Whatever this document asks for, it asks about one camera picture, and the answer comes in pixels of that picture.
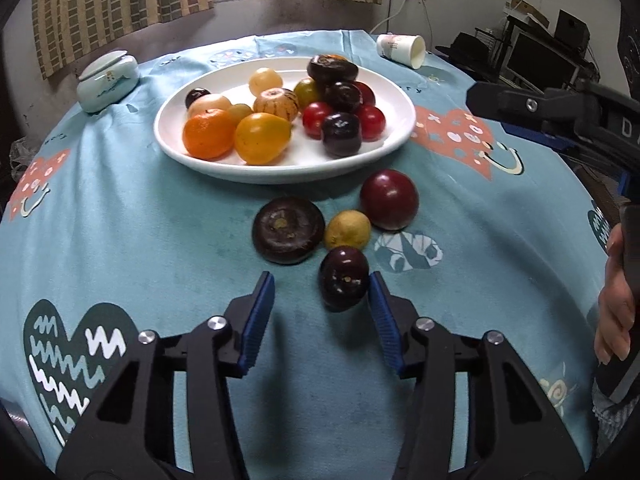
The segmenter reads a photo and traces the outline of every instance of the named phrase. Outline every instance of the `oval plate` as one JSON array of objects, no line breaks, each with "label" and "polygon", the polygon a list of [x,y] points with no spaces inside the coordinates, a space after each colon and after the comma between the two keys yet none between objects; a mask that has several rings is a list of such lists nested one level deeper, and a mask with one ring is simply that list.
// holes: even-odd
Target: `oval plate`
[{"label": "oval plate", "polygon": [[327,154],[320,140],[306,136],[302,118],[293,122],[291,142],[273,166],[249,166],[236,152],[215,161],[199,160],[187,154],[182,128],[187,120],[184,99],[193,88],[206,88],[224,94],[233,104],[254,104],[249,92],[251,74],[261,67],[273,68],[282,76],[284,87],[293,89],[307,77],[308,57],[255,59],[205,74],[180,88],[164,102],[154,121],[154,135],[162,150],[181,164],[217,178],[248,184],[295,184],[311,182],[357,170],[402,146],[415,126],[415,107],[400,87],[380,74],[360,68],[358,81],[369,85],[376,95],[376,106],[386,117],[386,129],[377,142],[363,142],[360,152],[345,158]]}]

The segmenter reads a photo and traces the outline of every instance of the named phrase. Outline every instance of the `human hand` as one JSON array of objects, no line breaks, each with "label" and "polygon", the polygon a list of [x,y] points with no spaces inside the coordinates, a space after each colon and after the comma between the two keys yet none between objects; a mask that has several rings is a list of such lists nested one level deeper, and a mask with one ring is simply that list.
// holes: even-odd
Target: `human hand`
[{"label": "human hand", "polygon": [[616,225],[607,241],[605,283],[598,297],[600,320],[594,350],[601,363],[608,364],[613,354],[625,360],[630,351],[629,330],[636,320],[636,304],[625,279],[622,264],[625,241],[622,226]]}]

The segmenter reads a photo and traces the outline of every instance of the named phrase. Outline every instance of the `red heart print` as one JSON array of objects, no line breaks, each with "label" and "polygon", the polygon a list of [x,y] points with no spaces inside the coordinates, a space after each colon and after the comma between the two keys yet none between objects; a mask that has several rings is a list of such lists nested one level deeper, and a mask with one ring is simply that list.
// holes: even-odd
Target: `red heart print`
[{"label": "red heart print", "polygon": [[412,139],[440,155],[453,158],[491,180],[491,164],[479,152],[489,152],[494,135],[489,126],[466,110],[456,108],[446,115],[415,107]]},{"label": "red heart print", "polygon": [[29,165],[9,200],[9,220],[13,220],[18,214],[22,202],[26,202],[36,193],[43,191],[49,179],[66,162],[70,151],[63,150],[47,160],[39,156]]}]

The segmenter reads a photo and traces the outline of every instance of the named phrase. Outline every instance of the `blue tablecloth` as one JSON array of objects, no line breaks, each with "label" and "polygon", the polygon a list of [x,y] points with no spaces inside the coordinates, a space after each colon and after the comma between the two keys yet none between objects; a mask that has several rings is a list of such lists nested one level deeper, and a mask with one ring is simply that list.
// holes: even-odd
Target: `blue tablecloth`
[{"label": "blue tablecloth", "polygon": [[[156,112],[190,80],[246,59],[322,52],[400,85],[418,111],[412,141],[357,173],[270,187],[195,173],[156,144]],[[364,32],[244,38],[164,56],[141,72],[119,104],[97,115],[73,106],[0,224],[0,396],[22,405],[50,466],[139,330],[189,332],[249,293],[266,269],[276,303],[262,351],[244,380],[230,381],[252,479],[390,478],[412,384],[385,367],[366,307],[322,308],[324,249],[279,267],[260,259],[250,238],[271,198],[306,196],[328,221],[355,208],[364,178],[382,167],[411,176],[421,204],[404,232],[374,232],[372,270],[452,332],[503,331],[588,460],[602,217],[558,156],[466,112],[468,76],[433,55],[418,71],[381,59]],[[463,465],[466,441],[458,383],[453,468]],[[188,466],[184,401],[176,407],[178,462]]]}]

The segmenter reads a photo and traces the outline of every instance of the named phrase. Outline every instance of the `white paper cup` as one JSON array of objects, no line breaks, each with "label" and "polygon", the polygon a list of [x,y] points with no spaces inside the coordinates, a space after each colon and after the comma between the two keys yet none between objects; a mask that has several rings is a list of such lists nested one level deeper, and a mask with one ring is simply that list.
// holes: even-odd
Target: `white paper cup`
[{"label": "white paper cup", "polygon": [[381,34],[376,47],[379,56],[410,66],[414,70],[422,66],[427,49],[422,36],[395,34]]}]

